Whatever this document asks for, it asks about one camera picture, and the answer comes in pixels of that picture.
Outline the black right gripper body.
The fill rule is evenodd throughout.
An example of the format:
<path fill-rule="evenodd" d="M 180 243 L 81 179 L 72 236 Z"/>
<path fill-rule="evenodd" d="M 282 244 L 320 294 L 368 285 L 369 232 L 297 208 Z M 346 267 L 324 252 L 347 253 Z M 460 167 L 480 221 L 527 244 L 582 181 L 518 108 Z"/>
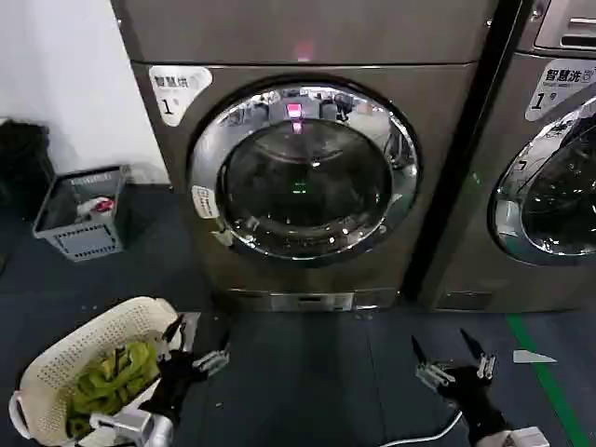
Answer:
<path fill-rule="evenodd" d="M 448 386 L 439 386 L 438 393 L 455 403 L 462 412 L 470 439 L 484 439 L 505 431 L 508 423 L 495 408 L 487 395 L 491 381 L 478 376 L 478 368 L 472 365 L 452 367 L 445 370 L 454 378 Z"/>

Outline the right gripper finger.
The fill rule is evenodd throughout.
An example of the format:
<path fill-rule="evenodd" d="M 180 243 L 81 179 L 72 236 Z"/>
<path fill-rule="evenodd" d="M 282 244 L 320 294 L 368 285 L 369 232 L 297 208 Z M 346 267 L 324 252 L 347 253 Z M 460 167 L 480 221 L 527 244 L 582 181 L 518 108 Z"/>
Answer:
<path fill-rule="evenodd" d="M 464 329 L 460 333 L 474 359 L 478 362 L 476 369 L 479 378 L 492 378 L 494 376 L 495 355 L 487 354 L 482 348 L 480 342 L 472 337 Z"/>
<path fill-rule="evenodd" d="M 427 360 L 427 357 L 417 339 L 412 336 L 413 352 L 418 360 L 415 375 L 427 387 L 447 387 L 451 383 L 451 375 L 444 371 L 437 363 Z"/>

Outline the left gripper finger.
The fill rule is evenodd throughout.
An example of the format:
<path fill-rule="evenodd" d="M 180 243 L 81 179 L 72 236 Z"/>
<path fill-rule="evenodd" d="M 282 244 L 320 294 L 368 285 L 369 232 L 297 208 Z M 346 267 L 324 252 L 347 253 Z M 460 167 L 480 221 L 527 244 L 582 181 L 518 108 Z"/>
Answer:
<path fill-rule="evenodd" d="M 218 341 L 217 348 L 192 362 L 197 378 L 210 378 L 223 369 L 230 360 L 230 332 L 225 332 Z"/>
<path fill-rule="evenodd" d="M 169 362 L 172 358 L 172 353 L 176 356 L 186 355 L 186 315 L 180 314 L 162 333 L 161 337 L 157 339 L 157 363 Z M 171 342 L 176 336 L 180 336 L 179 345 L 176 349 L 171 348 Z"/>

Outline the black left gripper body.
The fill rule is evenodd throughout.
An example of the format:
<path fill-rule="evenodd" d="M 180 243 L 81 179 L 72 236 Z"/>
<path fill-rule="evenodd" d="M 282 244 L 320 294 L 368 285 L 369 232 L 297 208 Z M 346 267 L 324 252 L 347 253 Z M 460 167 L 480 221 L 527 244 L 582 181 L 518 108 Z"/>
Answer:
<path fill-rule="evenodd" d="M 142 403 L 140 409 L 165 416 L 173 425 L 179 425 L 183 401 L 195 382 L 194 359 L 193 354 L 171 351 L 169 359 L 159 362 L 159 383 L 152 397 Z"/>

